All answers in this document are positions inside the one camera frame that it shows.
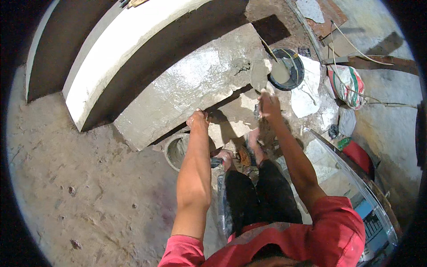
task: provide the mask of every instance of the wooden board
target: wooden board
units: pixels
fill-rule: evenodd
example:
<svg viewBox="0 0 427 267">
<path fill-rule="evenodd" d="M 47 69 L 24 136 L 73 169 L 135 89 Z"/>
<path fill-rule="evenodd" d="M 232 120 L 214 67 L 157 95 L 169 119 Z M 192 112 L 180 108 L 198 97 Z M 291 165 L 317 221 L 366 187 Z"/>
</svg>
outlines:
<svg viewBox="0 0 427 267">
<path fill-rule="evenodd" d="M 342 10 L 332 0 L 316 0 L 319 3 L 323 13 L 325 23 L 316 23 L 311 19 L 306 18 L 308 24 L 313 29 L 319 40 L 322 40 L 330 34 L 330 20 L 334 20 L 335 24 L 341 26 L 348 19 Z"/>
</svg>

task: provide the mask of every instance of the left hand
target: left hand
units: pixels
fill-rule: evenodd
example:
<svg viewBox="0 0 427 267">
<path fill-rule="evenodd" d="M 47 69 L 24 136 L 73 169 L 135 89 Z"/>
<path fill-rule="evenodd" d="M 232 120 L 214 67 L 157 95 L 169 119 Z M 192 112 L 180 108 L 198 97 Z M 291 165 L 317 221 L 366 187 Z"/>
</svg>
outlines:
<svg viewBox="0 0 427 267">
<path fill-rule="evenodd" d="M 201 126 L 204 129 L 208 129 L 210 120 L 208 118 L 208 113 L 201 111 L 201 109 L 196 109 L 196 111 L 187 119 L 187 125 L 191 128 L 194 126 Z"/>
</svg>

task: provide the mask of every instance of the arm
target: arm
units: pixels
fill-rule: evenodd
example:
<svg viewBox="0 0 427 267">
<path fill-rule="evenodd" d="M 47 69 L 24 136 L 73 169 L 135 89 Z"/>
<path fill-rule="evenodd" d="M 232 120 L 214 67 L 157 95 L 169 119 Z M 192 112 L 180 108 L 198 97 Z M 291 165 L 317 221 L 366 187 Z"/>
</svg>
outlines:
<svg viewBox="0 0 427 267">
<path fill-rule="evenodd" d="M 203 241 L 206 213 L 211 205 L 211 160 L 207 114 L 197 109 L 187 120 L 190 141 L 178 174 L 178 209 L 172 235 L 186 235 Z"/>
<path fill-rule="evenodd" d="M 295 185 L 302 202 L 312 214 L 316 200 L 326 196 L 317 183 L 317 176 L 313 166 L 286 127 L 280 111 L 279 99 L 267 92 L 263 92 L 258 99 L 262 102 L 261 106 L 263 107 L 261 116 L 268 120 L 277 135 L 292 183 Z"/>
</svg>

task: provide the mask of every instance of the red t-shirt sleeve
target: red t-shirt sleeve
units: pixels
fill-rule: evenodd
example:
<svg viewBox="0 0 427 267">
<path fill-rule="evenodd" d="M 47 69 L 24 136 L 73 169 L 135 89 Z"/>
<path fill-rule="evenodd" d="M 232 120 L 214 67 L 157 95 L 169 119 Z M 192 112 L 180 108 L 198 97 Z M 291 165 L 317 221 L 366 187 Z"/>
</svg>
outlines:
<svg viewBox="0 0 427 267">
<path fill-rule="evenodd" d="M 316 201 L 305 249 L 317 266 L 355 266 L 365 247 L 365 226 L 347 197 Z"/>
<path fill-rule="evenodd" d="M 200 266 L 205 261 L 203 242 L 185 235 L 171 236 L 158 267 Z"/>
</svg>

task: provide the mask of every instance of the black bucket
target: black bucket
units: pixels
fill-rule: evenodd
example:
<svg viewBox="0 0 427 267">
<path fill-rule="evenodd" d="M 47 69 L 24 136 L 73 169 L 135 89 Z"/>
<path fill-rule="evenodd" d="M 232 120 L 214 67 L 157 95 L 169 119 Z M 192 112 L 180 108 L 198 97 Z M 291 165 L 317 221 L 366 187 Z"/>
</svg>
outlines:
<svg viewBox="0 0 427 267">
<path fill-rule="evenodd" d="M 280 89 L 282 91 L 290 91 L 293 88 L 298 87 L 304 79 L 304 65 L 302 64 L 302 61 L 299 58 L 298 54 L 288 48 L 275 48 L 272 50 L 272 52 L 278 60 L 281 60 L 282 58 L 289 59 L 292 57 L 293 61 L 292 67 L 290 69 L 290 78 L 287 82 L 280 84 L 273 78 L 273 76 L 271 76 L 271 74 L 268 74 L 268 80 L 277 89 Z"/>
</svg>

